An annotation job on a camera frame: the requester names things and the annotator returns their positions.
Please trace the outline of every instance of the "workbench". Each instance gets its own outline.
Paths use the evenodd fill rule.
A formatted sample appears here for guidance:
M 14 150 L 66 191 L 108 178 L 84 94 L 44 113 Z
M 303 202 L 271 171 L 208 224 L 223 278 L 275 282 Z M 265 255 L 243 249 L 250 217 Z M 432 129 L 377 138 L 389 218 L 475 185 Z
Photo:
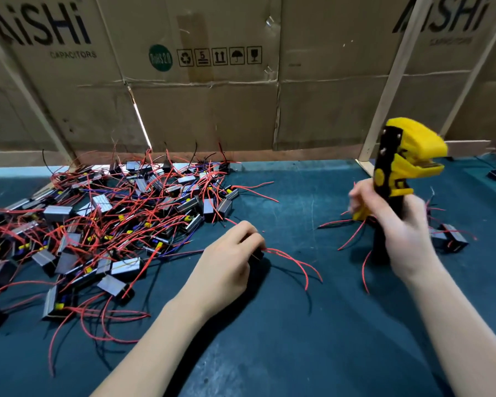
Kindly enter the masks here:
M 496 333 L 496 193 L 455 163 L 444 164 L 440 176 L 410 185 L 424 199 L 433 187 L 433 203 L 446 209 L 434 215 L 477 236 L 477 241 L 467 236 L 469 246 L 441 260 Z M 309 272 L 305 292 L 304 275 L 293 262 L 265 254 L 268 260 L 252 270 L 246 295 L 197 335 L 166 395 L 452 395 L 402 282 L 389 267 L 370 264 L 365 278 L 371 294 L 364 290 L 361 266 L 371 248 L 372 228 L 342 251 L 338 247 L 357 223 L 316 229 L 340 219 L 353 182 L 367 174 L 354 161 L 254 162 L 237 169 L 228 184 L 275 181 L 260 192 L 280 203 L 243 193 L 234 200 L 231 219 L 252 222 L 269 247 L 313 265 L 324 282 Z M 16 181 L 0 180 L 0 206 L 35 191 L 47 177 Z M 226 229 L 231 226 L 225 223 Z M 202 249 L 226 229 L 206 223 L 182 250 Z M 126 309 L 148 310 L 152 318 L 111 324 L 111 333 L 120 339 L 140 338 L 184 285 L 198 258 L 151 266 L 146 279 L 136 283 L 136 296 Z M 33 263 L 17 279 L 45 280 Z M 0 306 L 46 290 L 44 285 L 11 287 L 0 295 Z M 56 377 L 51 378 L 47 353 L 56 324 L 40 321 L 43 301 L 18 309 L 0 329 L 0 396 L 86 396 L 132 348 L 96 343 L 73 320 L 57 336 Z M 96 321 L 89 326 L 102 334 Z

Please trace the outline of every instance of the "green rohs 2.0 circle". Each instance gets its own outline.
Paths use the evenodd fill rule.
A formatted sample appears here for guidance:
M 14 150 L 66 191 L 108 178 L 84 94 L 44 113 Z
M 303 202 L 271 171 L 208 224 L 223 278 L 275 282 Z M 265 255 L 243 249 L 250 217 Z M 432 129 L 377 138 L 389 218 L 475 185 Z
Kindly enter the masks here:
M 161 44 L 154 44 L 149 48 L 149 61 L 158 71 L 165 73 L 173 66 L 173 56 L 167 47 Z

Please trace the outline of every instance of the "black tool handle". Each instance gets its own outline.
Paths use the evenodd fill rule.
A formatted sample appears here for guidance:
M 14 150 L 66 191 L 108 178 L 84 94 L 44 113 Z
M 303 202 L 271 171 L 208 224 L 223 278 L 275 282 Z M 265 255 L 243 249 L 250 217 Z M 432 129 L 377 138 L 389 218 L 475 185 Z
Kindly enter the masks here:
M 387 199 L 389 206 L 400 218 L 403 217 L 403 196 L 393 196 Z M 380 223 L 377 224 L 373 238 L 371 260 L 377 265 L 389 265 L 389 255 L 386 249 L 386 236 Z

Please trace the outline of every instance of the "wire stripper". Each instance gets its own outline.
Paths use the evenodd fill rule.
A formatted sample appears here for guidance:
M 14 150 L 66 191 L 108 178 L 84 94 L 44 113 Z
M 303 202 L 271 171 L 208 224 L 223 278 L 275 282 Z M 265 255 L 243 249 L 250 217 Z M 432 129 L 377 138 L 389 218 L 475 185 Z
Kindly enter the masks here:
M 403 197 L 414 192 L 406 180 L 439 175 L 444 166 L 432 159 L 446 157 L 447 153 L 448 147 L 443 139 L 423 124 L 407 118 L 388 120 L 380 137 L 373 171 L 375 191 L 402 217 Z M 363 206 L 354 213 L 353 219 L 363 221 L 370 214 Z M 371 258 L 378 264 L 389 263 L 381 226 L 375 230 Z

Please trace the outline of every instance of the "person's left hand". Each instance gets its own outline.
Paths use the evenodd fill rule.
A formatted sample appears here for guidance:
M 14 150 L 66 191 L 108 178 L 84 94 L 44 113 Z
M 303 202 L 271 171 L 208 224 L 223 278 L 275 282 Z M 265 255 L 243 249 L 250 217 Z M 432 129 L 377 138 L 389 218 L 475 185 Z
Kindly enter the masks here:
M 248 221 L 241 221 L 208 246 L 177 298 L 207 320 L 230 305 L 245 290 L 248 259 L 265 239 Z

